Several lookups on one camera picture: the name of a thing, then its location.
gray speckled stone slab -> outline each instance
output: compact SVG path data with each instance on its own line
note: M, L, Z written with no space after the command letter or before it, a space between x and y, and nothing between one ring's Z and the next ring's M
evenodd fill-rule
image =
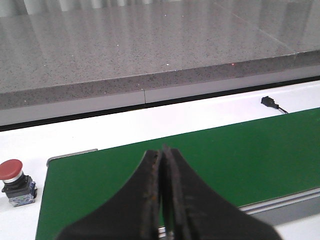
M320 64L320 0L217 0L297 53L293 67Z
M221 5L187 0L2 17L0 110L294 66L293 45Z

metal edge trim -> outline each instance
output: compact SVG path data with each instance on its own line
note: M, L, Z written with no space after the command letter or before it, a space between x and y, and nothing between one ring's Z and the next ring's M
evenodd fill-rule
M314 199L320 197L320 187L310 190L290 194L276 199L266 200L258 203L253 203L240 207L239 209L246 214L256 214L263 211L280 208L290 204L299 203L305 200Z
M64 155L60 155L60 156L53 156L53 157L50 157L50 158L46 161L46 166L48 167L48 166L49 166L49 163L50 163L52 160L55 160L55 159L61 159L61 158L66 158L66 157L70 157L70 156L74 156L74 155L91 153L91 152L95 152L95 151L98 151L98 148L89 149L89 150L85 150L85 151L73 152L73 153L64 154Z

white table surface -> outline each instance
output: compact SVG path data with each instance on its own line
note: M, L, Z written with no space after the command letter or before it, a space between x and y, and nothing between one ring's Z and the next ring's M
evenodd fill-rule
M0 239L35 238L50 157L282 114L261 104L265 96L289 113L319 108L320 81L0 132L0 162L21 160L24 173L32 176L38 187L35 203L15 208L0 194ZM319 240L319 226L320 214L276 229L285 240Z

black cable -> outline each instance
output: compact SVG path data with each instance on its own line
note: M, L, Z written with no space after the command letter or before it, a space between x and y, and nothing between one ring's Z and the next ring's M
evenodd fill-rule
M284 110L283 108L279 107L279 109L280 109L281 111L283 111L285 114L288 114L288 112L287 112L286 110Z
M279 104L276 104L275 103L275 100L273 100L271 97L269 96L265 96L261 99L261 103L267 107L271 107L271 108L274 108L274 109L279 109L281 111L283 111L285 114L288 114L288 112L286 110L284 110L283 108L281 108L279 106Z

green conveyor belt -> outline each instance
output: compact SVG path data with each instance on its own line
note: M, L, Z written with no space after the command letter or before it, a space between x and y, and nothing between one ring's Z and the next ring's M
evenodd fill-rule
M131 176L145 150L163 144L178 148L208 185L239 207L320 187L316 108L53 160L36 239L53 239L99 207Z

